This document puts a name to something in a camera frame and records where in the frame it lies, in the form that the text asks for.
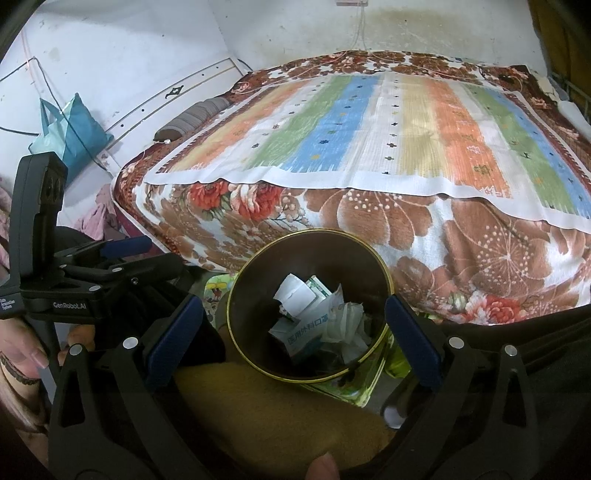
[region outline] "floral bedspread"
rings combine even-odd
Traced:
[[[243,100],[241,92],[282,78],[388,69],[518,90],[585,166],[591,165],[591,145],[579,138],[524,66],[478,66],[408,52],[381,52],[379,58],[350,52],[249,74],[226,97]],[[483,199],[225,180],[146,183],[146,172],[190,135],[194,132],[139,155],[121,171],[114,188],[125,214],[188,262],[234,272],[261,247],[288,233],[332,228],[370,243],[390,269],[397,291],[411,304],[457,322],[508,323],[591,301],[591,235],[513,218]]]

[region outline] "white object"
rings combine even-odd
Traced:
[[[277,323],[269,330],[269,333],[276,339],[284,341],[285,335],[290,333],[296,324],[286,317],[281,317]]]
[[[297,317],[315,299],[316,294],[294,274],[289,274],[273,297],[292,317]]]
[[[369,0],[336,0],[337,7],[367,7]]]
[[[312,303],[310,303],[298,316],[298,318],[305,318],[309,312],[312,312],[320,303],[326,298],[331,295],[331,292],[328,288],[326,288],[315,275],[312,275],[308,281],[306,281],[306,285],[310,288],[311,291],[314,292],[316,298]]]
[[[365,345],[361,337],[358,335],[355,336],[355,341],[352,343],[344,343],[340,354],[343,357],[343,363],[345,365],[351,363],[355,359],[362,356],[368,349],[368,346]]]
[[[323,342],[351,343],[363,318],[363,305],[347,302],[330,312]]]
[[[564,115],[567,120],[591,142],[591,125],[587,123],[581,110],[573,102],[565,102],[561,100],[558,102],[558,111]]]
[[[361,337],[361,339],[369,345],[371,343],[371,337],[367,334],[367,332],[371,331],[371,318],[367,315],[363,314],[363,319],[359,322],[359,326],[357,327],[357,335]]]
[[[288,281],[287,286],[290,286],[290,283],[292,286],[297,284],[297,282],[288,276],[281,285],[283,286],[286,281]],[[326,297],[312,309],[308,309],[305,315],[300,313],[300,317],[297,319],[297,324],[292,327],[290,331],[285,332],[285,330],[287,330],[287,323],[280,320],[271,329],[273,331],[269,332],[275,338],[283,342],[285,345],[285,350],[291,357],[293,363],[300,363],[302,360],[306,359],[308,356],[317,351],[319,347],[321,347],[322,342],[320,337],[326,329],[329,311],[331,308],[337,308],[338,305],[342,303],[343,290],[339,285],[339,288],[333,294]]]

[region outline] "bracelet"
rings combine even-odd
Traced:
[[[40,382],[39,378],[29,378],[20,373],[18,368],[16,368],[2,352],[0,352],[0,363],[4,365],[4,368],[6,368],[6,371],[10,373],[11,376],[23,385],[35,385]]]

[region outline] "trash can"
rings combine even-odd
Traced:
[[[360,358],[322,376],[291,363],[268,333],[280,317],[273,295],[290,273],[304,281],[316,275],[330,291],[341,284],[345,301],[363,304],[372,320],[372,343]],[[367,243],[340,231],[304,230],[266,245],[242,267],[228,298],[228,329],[238,352],[259,372],[290,383],[324,382],[355,370],[381,344],[388,333],[384,306],[392,293],[388,269]]]

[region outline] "teal bag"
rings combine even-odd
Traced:
[[[54,117],[49,123],[47,112]],[[92,118],[80,95],[75,94],[61,113],[57,107],[41,99],[43,133],[31,145],[29,152],[55,152],[68,167],[67,184],[113,140]]]

